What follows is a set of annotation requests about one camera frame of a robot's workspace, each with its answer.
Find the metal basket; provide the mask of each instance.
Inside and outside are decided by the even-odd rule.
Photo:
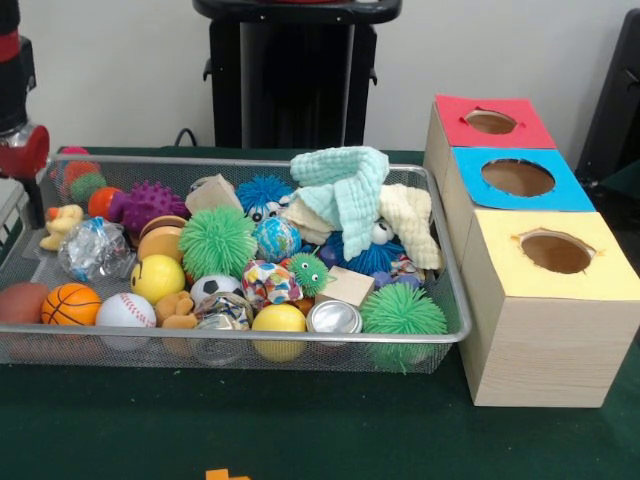
[[[128,191],[135,182],[160,181],[185,196],[197,179],[221,173],[234,185],[254,175],[274,174],[294,185],[288,162],[203,160],[107,156],[54,156],[40,182],[45,207],[68,203],[61,195],[61,167],[70,160],[96,162],[107,184]],[[63,365],[97,365],[167,368],[241,368],[327,371],[380,371],[376,354],[393,344],[411,351],[410,362],[394,371],[432,373],[453,343],[463,340],[471,328],[467,297],[460,280],[449,240],[444,211],[432,175],[421,167],[395,165],[387,184],[402,183],[428,190],[433,203],[431,233],[442,248],[445,268],[432,275],[424,288],[446,315],[445,335],[319,334],[241,332],[210,330],[164,330],[138,328],[86,328],[49,325],[0,324],[0,362]],[[16,282],[42,282],[54,288],[72,281],[61,269],[54,253],[38,247],[43,231],[33,231],[26,221],[24,195],[19,191],[0,210],[0,222],[15,235],[0,266],[0,289]],[[126,279],[99,279],[90,284],[103,299],[129,290]],[[303,349],[293,361],[263,358],[255,342],[262,341],[272,357],[286,357]]]

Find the yellow smiley ball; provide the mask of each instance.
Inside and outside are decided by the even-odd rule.
[[[258,313],[251,327],[261,332],[305,332],[304,314],[292,305],[269,305]],[[254,340],[253,346],[266,360],[276,363],[290,362],[298,357],[305,342]]]
[[[184,272],[180,264],[166,255],[149,255],[131,273],[131,291],[155,305],[171,293],[184,290]]]

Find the green spiky ball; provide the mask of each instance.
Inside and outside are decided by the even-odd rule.
[[[310,253],[298,253],[291,257],[289,271],[295,274],[305,297],[315,297],[325,289],[329,280],[327,266]]]
[[[360,309],[364,333],[444,335],[447,319],[424,291],[394,283],[371,294]],[[369,351],[383,370],[406,373],[435,353],[437,344],[371,343]]]
[[[97,173],[86,173],[71,184],[71,198],[75,203],[88,202],[97,190],[107,186],[105,178]]]
[[[196,212],[180,235],[183,266],[194,281],[206,275],[232,275],[242,271],[256,254],[254,223],[235,207]]]

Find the light blue washcloth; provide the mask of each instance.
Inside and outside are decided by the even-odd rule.
[[[294,198],[342,230],[347,261],[371,245],[380,187],[388,174],[389,157],[371,147],[329,148],[291,161],[291,176],[303,187]]]

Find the tan plush toy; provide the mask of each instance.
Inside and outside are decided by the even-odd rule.
[[[171,293],[156,304],[157,326],[161,328],[195,328],[198,323],[191,313],[193,300],[188,292]]]
[[[58,250],[65,235],[82,221],[83,215],[84,212],[78,205],[66,205],[47,210],[45,228],[49,232],[49,236],[40,240],[40,247],[45,250]]]

